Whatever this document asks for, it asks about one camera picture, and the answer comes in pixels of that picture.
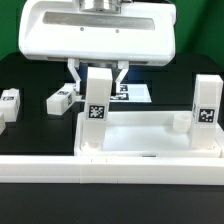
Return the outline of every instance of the metal component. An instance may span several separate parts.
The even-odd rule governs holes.
[[[121,0],[81,0],[80,10],[87,12],[120,13]]]

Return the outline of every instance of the green background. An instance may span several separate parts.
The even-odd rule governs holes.
[[[0,1],[0,59],[18,51],[25,0]],[[178,10],[176,52],[210,56],[224,68],[224,0],[173,0]]]

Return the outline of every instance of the white plastic part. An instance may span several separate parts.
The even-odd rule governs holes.
[[[15,122],[20,107],[18,89],[4,90],[0,99],[0,112],[4,113],[5,122]]]
[[[76,156],[188,157],[218,158],[221,147],[193,150],[189,135],[173,131],[173,117],[179,111],[109,112],[104,143],[100,151],[82,150],[84,113],[78,116],[75,138]]]
[[[52,115],[64,114],[81,97],[76,96],[74,83],[66,83],[61,89],[47,99],[47,113]]]
[[[19,48],[30,59],[78,58],[162,66],[175,55],[175,21],[173,4],[123,3],[121,14],[108,15],[80,12],[78,0],[75,7],[71,0],[28,0],[21,18]]]
[[[222,87],[218,75],[197,75],[190,131],[192,148],[214,147]]]
[[[5,130],[5,118],[4,118],[4,113],[0,112],[0,135],[2,132]]]
[[[85,151],[91,148],[99,150],[104,141],[111,87],[111,69],[88,68],[82,133],[82,148]]]
[[[118,61],[118,68],[121,69],[121,72],[118,75],[117,79],[115,80],[116,94],[120,93],[120,84],[129,70],[129,62],[128,61]]]
[[[191,112],[180,112],[174,114],[173,130],[180,133],[188,133],[191,127]]]
[[[79,69],[79,59],[74,59],[74,58],[69,58],[68,59],[68,69],[71,72],[72,77],[74,78],[75,81],[75,88],[76,88],[76,92],[79,93],[80,92],[80,77],[78,72],[76,71],[76,69]]]

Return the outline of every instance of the black table surface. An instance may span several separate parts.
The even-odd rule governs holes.
[[[191,110],[196,74],[224,78],[223,71],[209,57],[196,54],[177,54],[164,67],[131,66],[124,82],[147,84],[152,103],[111,103],[110,110]],[[85,80],[87,66],[81,65],[79,72]],[[7,123],[0,136],[0,155],[73,155],[83,103],[60,117],[46,113],[46,99],[67,82],[72,77],[62,62],[29,61],[18,53],[0,62],[0,94],[10,88],[21,94],[17,121]],[[2,224],[223,224],[223,208],[223,186],[0,184]]]

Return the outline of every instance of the white rectangular block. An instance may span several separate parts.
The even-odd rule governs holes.
[[[5,118],[4,114],[0,112],[0,135],[5,130]]]
[[[74,104],[77,98],[74,86],[74,83],[66,83],[47,99],[48,114],[62,115]]]
[[[190,131],[192,148],[213,148],[222,87],[218,75],[197,75]]]
[[[4,113],[5,122],[15,122],[20,107],[19,90],[4,90],[0,99],[0,112]]]
[[[112,87],[112,72],[107,68],[88,68],[83,121],[83,145],[99,147],[104,141]]]

